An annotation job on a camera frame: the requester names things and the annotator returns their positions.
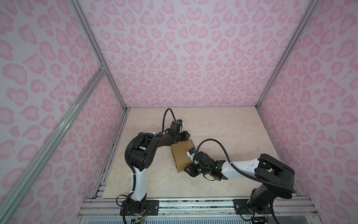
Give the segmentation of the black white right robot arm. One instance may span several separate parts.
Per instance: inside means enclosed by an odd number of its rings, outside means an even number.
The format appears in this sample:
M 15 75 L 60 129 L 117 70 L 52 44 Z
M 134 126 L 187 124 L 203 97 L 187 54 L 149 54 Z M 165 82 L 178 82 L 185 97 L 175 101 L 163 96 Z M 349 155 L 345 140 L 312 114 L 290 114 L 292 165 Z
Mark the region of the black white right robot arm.
M 246 177 L 260 182 L 261 186 L 252 190 L 246 203 L 250 212 L 262 212 L 276 198 L 291 199 L 296 194 L 293 169 L 268 154 L 261 154 L 258 159 L 237 162 L 215 161 L 194 148 L 186 154 L 193 162 L 185 168 L 191 177 L 210 175 L 215 181 Z

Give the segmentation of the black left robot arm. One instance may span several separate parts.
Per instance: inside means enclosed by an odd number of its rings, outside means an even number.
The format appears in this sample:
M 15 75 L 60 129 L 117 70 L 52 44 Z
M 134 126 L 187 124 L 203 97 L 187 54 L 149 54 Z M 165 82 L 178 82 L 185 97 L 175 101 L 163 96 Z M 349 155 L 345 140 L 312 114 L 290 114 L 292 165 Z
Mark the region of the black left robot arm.
M 146 172 L 154 161 L 159 147 L 168 147 L 188 141 L 190 134 L 183 130 L 183 121 L 175 120 L 160 133 L 139 133 L 125 149 L 125 161 L 131 169 L 131 191 L 122 204 L 123 214 L 141 215 L 145 211 Z

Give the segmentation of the brown cardboard box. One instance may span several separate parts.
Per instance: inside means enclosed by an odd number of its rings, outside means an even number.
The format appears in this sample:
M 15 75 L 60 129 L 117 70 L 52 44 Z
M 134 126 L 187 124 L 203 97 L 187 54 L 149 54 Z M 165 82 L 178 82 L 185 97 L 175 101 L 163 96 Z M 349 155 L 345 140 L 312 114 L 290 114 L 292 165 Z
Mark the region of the brown cardboard box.
M 178 173 L 193 163 L 192 159 L 187 155 L 187 152 L 194 148 L 192 140 L 181 141 L 171 145 L 172 154 L 174 157 L 176 170 Z

